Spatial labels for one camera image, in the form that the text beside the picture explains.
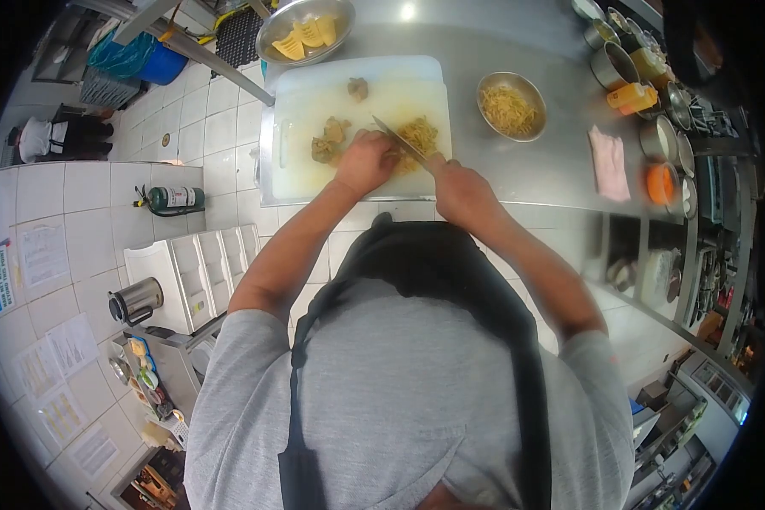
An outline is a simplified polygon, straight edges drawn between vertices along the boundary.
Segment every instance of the kitchen knife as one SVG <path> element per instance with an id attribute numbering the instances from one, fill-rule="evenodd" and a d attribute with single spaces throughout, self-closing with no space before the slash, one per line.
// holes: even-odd
<path id="1" fill-rule="evenodd" d="M 417 162 L 420 165 L 422 165 L 422 168 L 427 170 L 428 173 L 432 173 L 431 169 L 428 168 L 428 162 L 425 160 L 425 157 L 422 156 L 422 154 L 416 148 L 414 148 L 413 145 L 409 144 L 407 141 L 405 141 L 404 138 L 399 136 L 394 130 L 392 130 L 391 128 L 386 126 L 385 122 L 381 121 L 380 119 L 378 119 L 377 117 L 375 117 L 373 115 L 371 117 L 373 117 L 374 121 L 377 122 L 377 125 L 380 128 L 382 128 L 383 131 L 385 131 L 386 135 L 388 135 L 391 138 L 393 138 L 394 141 L 397 143 L 397 145 L 408 153 L 408 156 L 410 156 L 411 158 L 417 160 Z"/>

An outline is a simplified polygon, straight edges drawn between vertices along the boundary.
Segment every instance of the white cutting board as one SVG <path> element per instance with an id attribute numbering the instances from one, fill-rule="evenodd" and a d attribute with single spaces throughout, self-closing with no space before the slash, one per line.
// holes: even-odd
<path id="1" fill-rule="evenodd" d="M 285 82 L 284 77 L 293 72 L 294 80 Z M 348 77 L 368 81 L 368 97 L 361 103 L 348 95 Z M 347 130 L 351 139 L 360 128 L 378 129 L 372 114 L 394 130 L 425 115 L 439 131 L 436 147 L 446 158 L 452 157 L 448 93 L 441 82 L 441 67 L 431 57 L 342 60 L 292 69 L 281 76 L 277 90 L 272 137 L 272 195 L 277 200 L 313 198 L 334 177 L 334 168 L 312 159 L 312 138 L 322 136 L 331 116 L 351 122 Z M 434 194 L 433 178 L 420 167 L 392 177 L 369 197 Z"/>

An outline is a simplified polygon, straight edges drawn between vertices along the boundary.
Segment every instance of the gray t-shirt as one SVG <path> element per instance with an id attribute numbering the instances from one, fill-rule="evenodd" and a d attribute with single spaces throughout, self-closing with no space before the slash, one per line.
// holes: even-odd
<path id="1" fill-rule="evenodd" d="M 330 510 L 414 508 L 442 481 L 465 503 L 522 507 L 507 348 L 465 310 L 361 280 L 310 332 L 299 397 Z M 196 510 L 283 508 L 289 431 L 286 324 L 242 310 L 218 336 L 190 427 L 184 485 Z M 632 413 L 606 335 L 543 348 L 552 508 L 621 508 Z"/>

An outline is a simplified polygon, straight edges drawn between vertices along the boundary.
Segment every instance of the blue plastic bag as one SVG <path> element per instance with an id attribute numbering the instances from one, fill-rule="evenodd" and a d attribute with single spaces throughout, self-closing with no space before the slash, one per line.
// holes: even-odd
<path id="1" fill-rule="evenodd" d="M 88 65 L 108 71 L 120 79 L 136 76 L 150 60 L 158 41 L 152 35 L 143 32 L 130 44 L 122 46 L 113 42 L 115 33 L 114 28 L 96 43 L 88 56 Z"/>

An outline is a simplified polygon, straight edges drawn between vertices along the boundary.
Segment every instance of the white chef jacket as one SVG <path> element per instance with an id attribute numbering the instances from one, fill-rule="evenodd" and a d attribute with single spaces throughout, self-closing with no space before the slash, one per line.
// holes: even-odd
<path id="1" fill-rule="evenodd" d="M 51 140 L 61 144 L 65 140 L 67 130 L 67 122 L 52 124 L 48 121 L 38 121 L 34 117 L 29 118 L 20 134 L 20 159 L 33 163 L 37 156 L 45 156 L 49 152 L 61 154 L 62 147 L 56 144 L 52 146 Z"/>

